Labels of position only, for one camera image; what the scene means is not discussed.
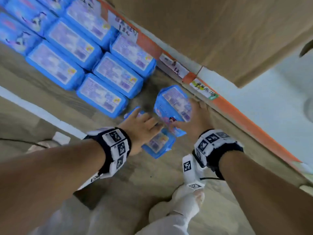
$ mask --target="hand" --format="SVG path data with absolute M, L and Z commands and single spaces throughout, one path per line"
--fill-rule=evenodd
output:
M 208 129 L 213 129 L 211 123 L 211 116 L 208 110 L 208 105 L 203 102 L 190 98 L 192 113 L 191 120 L 189 122 L 175 121 L 172 126 L 182 129 L 187 132 L 188 137 L 192 143 L 196 143 L 199 136 Z
M 142 150 L 141 146 L 149 142 L 163 128 L 162 124 L 156 125 L 158 121 L 148 113 L 137 117 L 140 110 L 140 108 L 135 109 L 127 119 L 118 125 L 131 139 L 129 155 L 138 154 Z

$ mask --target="forearm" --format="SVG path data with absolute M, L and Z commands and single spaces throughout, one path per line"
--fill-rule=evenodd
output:
M 40 225 L 96 173 L 104 161 L 102 147 L 88 139 L 0 164 L 2 234 L 21 234 Z
M 257 235 L 312 234 L 313 197 L 238 151 L 219 167 Z

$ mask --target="leg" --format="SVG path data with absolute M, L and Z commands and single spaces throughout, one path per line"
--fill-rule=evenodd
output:
M 160 202 L 150 210 L 150 224 L 136 235 L 188 235 L 188 224 L 199 212 L 203 200 L 202 190 L 180 186 L 171 201 Z

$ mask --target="cable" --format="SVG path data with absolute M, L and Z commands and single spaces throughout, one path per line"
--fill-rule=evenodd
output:
M 48 148 L 48 147 L 46 147 L 46 146 L 37 144 L 37 143 L 35 143 L 35 142 L 29 142 L 29 141 L 24 141 L 24 140 L 10 139 L 10 138 L 0 138 L 0 140 L 3 140 L 3 141 L 12 141 L 12 142 L 24 142 L 24 143 L 28 143 L 28 144 L 40 146 L 40 147 L 42 147 L 42 148 L 44 148 L 44 149 L 47 149 L 47 148 Z
M 223 180 L 223 179 L 216 177 L 201 177 L 200 180 Z

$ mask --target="cardboard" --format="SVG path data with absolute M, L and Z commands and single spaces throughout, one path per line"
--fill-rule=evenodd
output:
M 242 87 L 313 36 L 313 0 L 107 0 Z

